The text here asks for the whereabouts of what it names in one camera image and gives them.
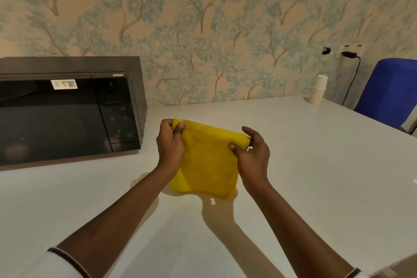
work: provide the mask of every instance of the black sleeve trim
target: black sleeve trim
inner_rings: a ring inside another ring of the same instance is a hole
[[[78,271],[80,273],[80,275],[83,278],[91,278],[91,276],[87,273],[87,271],[84,269],[84,267],[81,266],[78,261],[73,259],[71,257],[71,255],[69,255],[68,253],[66,253],[62,249],[59,249],[58,247],[51,247],[50,249],[48,249],[48,252],[54,253],[54,254],[58,255],[59,257],[61,257],[62,259],[66,260],[71,266],[74,267],[74,269],[76,271]]]
[[[355,268],[352,270],[345,278],[355,278],[357,275],[361,273],[361,270],[359,268]]]

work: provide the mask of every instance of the wall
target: wall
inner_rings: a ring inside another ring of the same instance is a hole
[[[1,0],[0,56],[139,55],[149,105],[308,93],[346,105],[386,57],[417,58],[417,0]],[[322,56],[324,46],[333,54]]]

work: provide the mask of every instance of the microwave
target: microwave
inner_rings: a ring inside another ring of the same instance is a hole
[[[139,57],[0,59],[0,165],[141,148]]]

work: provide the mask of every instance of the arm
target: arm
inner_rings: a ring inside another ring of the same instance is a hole
[[[113,265],[138,227],[143,215],[177,173],[184,155],[181,133],[184,123],[173,131],[172,119],[161,122],[156,141],[157,167],[119,200],[58,245],[90,274],[102,278]]]
[[[238,159],[243,185],[274,231],[299,278],[343,278],[353,267],[326,244],[271,186],[266,175],[269,148],[260,134],[248,127],[252,149],[230,144]]]

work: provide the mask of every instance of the yellow cloth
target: yellow cloth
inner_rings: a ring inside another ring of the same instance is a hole
[[[169,183],[171,189],[201,191],[221,199],[232,197],[238,170],[237,158],[228,146],[234,143],[246,150],[250,138],[189,120],[174,119],[172,127],[180,122],[185,122],[182,134],[185,154],[179,171]]]

